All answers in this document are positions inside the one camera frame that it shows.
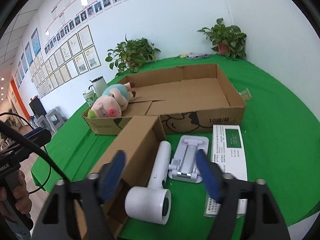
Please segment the person's hand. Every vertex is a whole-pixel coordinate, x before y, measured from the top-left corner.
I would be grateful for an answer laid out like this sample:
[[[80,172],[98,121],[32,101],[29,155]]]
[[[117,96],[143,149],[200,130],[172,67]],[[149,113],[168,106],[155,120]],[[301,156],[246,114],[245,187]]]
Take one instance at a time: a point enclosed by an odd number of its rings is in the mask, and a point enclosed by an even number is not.
[[[16,198],[16,209],[20,211],[22,214],[29,213],[31,211],[31,200],[29,199],[29,192],[26,187],[25,175],[19,170],[18,172],[18,184],[13,189],[12,194]],[[4,201],[7,199],[7,192],[4,187],[1,187],[1,214],[7,218],[8,220],[16,223],[16,219],[12,216],[9,210],[4,205]]]

